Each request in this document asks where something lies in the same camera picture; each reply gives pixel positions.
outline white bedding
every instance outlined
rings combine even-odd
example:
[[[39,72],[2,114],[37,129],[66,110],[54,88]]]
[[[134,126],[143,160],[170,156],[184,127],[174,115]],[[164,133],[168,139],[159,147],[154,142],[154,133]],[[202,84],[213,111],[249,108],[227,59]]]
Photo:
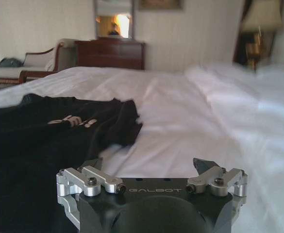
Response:
[[[0,91],[0,107],[24,94],[134,99],[144,123],[136,143],[103,153],[119,177],[192,177],[192,158],[244,169],[248,203],[238,233],[284,232],[284,71],[194,67],[185,75],[76,67]]]

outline black t-shirt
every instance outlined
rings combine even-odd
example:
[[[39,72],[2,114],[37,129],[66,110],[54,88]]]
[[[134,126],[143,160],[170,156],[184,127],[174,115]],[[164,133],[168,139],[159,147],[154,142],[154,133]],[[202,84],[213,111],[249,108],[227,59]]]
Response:
[[[69,220],[59,219],[56,173],[113,143],[133,144],[142,127],[137,118],[132,100],[117,99],[28,94],[0,109],[0,232],[69,232]]]

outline bolt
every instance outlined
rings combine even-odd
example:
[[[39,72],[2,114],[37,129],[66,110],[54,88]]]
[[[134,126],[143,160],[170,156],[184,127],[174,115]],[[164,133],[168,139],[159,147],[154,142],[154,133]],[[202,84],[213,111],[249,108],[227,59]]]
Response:
[[[224,179],[223,178],[215,178],[214,182],[218,185],[223,185],[224,184]]]
[[[118,184],[116,187],[117,194],[123,194],[126,191],[126,186],[124,184]]]
[[[64,169],[61,169],[61,170],[59,171],[60,176],[63,176],[63,172],[64,172]]]
[[[193,184],[188,184],[186,186],[186,191],[188,193],[195,193],[196,192],[196,187]]]
[[[95,186],[97,184],[97,178],[95,178],[95,177],[90,177],[89,179],[88,179],[88,185],[90,185],[90,186]]]

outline dresser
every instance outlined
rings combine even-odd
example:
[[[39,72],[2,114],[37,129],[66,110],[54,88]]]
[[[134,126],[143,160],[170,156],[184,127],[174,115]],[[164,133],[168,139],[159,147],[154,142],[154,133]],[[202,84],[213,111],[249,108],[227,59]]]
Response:
[[[145,43],[128,39],[100,38],[75,41],[77,66],[145,68]]]

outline silver metal bracket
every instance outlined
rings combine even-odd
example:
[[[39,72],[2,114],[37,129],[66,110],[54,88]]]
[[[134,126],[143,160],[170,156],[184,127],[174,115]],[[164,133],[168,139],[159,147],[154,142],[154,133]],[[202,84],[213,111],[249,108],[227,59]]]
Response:
[[[216,177],[221,177],[222,175],[222,168],[214,166],[197,177],[189,178],[186,189],[189,193],[204,193],[206,186]]]
[[[232,223],[239,217],[240,208],[246,203],[248,176],[240,169],[233,168],[229,172],[226,169],[214,166],[201,175],[189,178],[187,191],[190,193],[203,193],[207,185],[211,187],[211,193],[218,197],[228,195],[228,189],[234,187]]]
[[[68,219],[80,230],[80,214],[76,200],[79,194],[94,197],[101,193],[101,185],[108,193],[120,194],[125,192],[126,186],[121,178],[111,177],[92,166],[61,169],[56,175],[58,203],[64,206]]]

